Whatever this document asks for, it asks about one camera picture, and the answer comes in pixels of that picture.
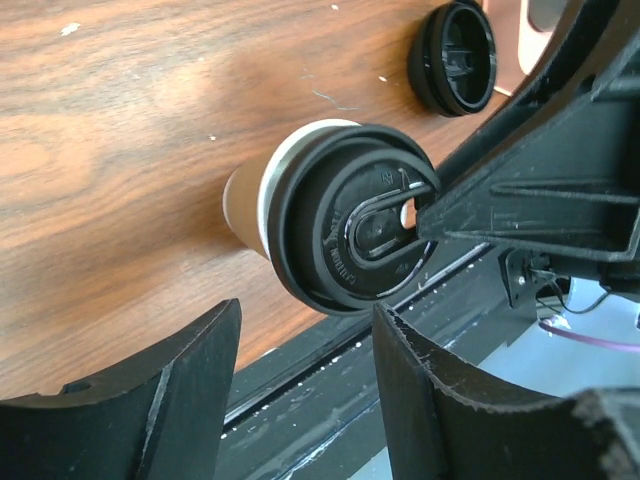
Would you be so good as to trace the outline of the black coffee cup lid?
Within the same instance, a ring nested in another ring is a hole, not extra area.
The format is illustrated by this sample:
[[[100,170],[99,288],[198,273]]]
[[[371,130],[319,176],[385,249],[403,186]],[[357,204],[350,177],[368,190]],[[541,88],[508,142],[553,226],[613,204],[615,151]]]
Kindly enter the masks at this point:
[[[331,315],[398,298],[436,248],[402,223],[407,202],[427,206],[438,196],[426,153],[399,130],[350,123],[307,125],[276,153],[284,168],[266,238],[284,287]]]

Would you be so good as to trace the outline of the brown paper coffee cup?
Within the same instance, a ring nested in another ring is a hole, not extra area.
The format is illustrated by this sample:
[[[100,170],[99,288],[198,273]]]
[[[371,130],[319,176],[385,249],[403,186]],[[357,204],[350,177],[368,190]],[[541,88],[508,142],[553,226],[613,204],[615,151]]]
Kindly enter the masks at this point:
[[[227,180],[222,208],[230,230],[248,249],[271,260],[267,220],[275,187],[294,156],[312,140],[338,127],[359,126],[345,119],[323,119],[301,126],[286,137],[270,158],[248,160]]]

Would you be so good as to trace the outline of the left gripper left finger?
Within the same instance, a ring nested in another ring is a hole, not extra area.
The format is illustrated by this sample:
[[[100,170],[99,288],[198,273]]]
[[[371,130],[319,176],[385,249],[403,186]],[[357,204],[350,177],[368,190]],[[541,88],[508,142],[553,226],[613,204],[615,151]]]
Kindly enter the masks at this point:
[[[2,478],[213,478],[240,329],[225,300],[56,395],[2,401]]]

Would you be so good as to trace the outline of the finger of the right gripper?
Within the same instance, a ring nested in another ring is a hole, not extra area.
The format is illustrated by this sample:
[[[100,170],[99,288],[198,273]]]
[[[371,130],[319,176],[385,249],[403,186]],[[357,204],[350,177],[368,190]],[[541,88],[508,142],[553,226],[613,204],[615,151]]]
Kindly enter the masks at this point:
[[[639,257],[639,103],[510,104],[438,170],[427,240],[469,239],[607,263]]]
[[[587,64],[620,1],[568,1],[531,73],[512,96],[438,166],[444,185],[463,179],[481,159],[524,125]]]

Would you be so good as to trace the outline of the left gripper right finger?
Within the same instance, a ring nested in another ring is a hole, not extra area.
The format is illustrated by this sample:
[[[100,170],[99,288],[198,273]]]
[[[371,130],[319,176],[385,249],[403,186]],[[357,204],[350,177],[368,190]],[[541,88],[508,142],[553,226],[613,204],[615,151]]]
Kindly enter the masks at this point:
[[[639,391],[566,398],[495,377],[373,309],[373,349],[395,479],[636,479]]]

